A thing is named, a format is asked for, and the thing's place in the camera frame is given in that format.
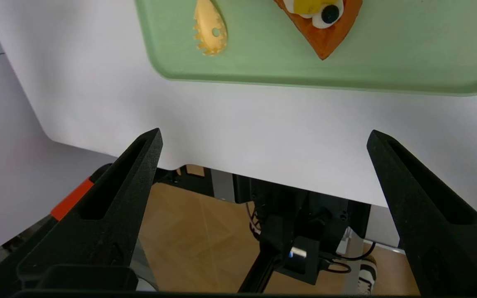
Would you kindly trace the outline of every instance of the shoe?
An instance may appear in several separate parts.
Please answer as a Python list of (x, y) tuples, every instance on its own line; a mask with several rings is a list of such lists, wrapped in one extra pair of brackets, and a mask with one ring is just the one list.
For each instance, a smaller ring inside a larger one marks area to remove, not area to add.
[(376, 261), (369, 256), (361, 261), (358, 274), (358, 294), (371, 295), (376, 281)]

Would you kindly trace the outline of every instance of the red part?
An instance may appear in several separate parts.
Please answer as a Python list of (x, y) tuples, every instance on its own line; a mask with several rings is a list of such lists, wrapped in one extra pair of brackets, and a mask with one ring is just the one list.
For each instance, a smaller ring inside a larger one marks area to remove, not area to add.
[(84, 180), (74, 191), (62, 200), (55, 208), (51, 210), (51, 215), (60, 221), (66, 214), (80, 201), (86, 192), (93, 186), (93, 182), (89, 178)]

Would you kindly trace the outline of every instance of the white table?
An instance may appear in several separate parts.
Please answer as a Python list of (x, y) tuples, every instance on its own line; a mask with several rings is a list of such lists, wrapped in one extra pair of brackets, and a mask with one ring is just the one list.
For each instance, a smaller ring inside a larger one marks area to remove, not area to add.
[(55, 141), (117, 156), (159, 127), (160, 167), (386, 206), (366, 149), (376, 129), (477, 209), (477, 96), (167, 81), (148, 62), (130, 0), (0, 0), (0, 41)]

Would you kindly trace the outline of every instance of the googly eye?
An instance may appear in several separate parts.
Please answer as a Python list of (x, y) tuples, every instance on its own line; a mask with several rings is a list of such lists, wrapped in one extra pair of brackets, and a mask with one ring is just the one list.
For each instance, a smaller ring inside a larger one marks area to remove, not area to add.
[(329, 28), (335, 24), (343, 14), (343, 0), (338, 0), (335, 4), (325, 5), (320, 13), (312, 17), (312, 24), (318, 29)]

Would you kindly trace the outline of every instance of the light green tray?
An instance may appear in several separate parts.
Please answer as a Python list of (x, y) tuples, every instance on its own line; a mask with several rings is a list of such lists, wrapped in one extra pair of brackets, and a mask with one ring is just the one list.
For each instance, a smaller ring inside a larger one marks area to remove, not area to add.
[(214, 0), (227, 49), (206, 57), (195, 0), (136, 0), (148, 57), (167, 79), (477, 94), (477, 0), (364, 0), (325, 61), (273, 0)]

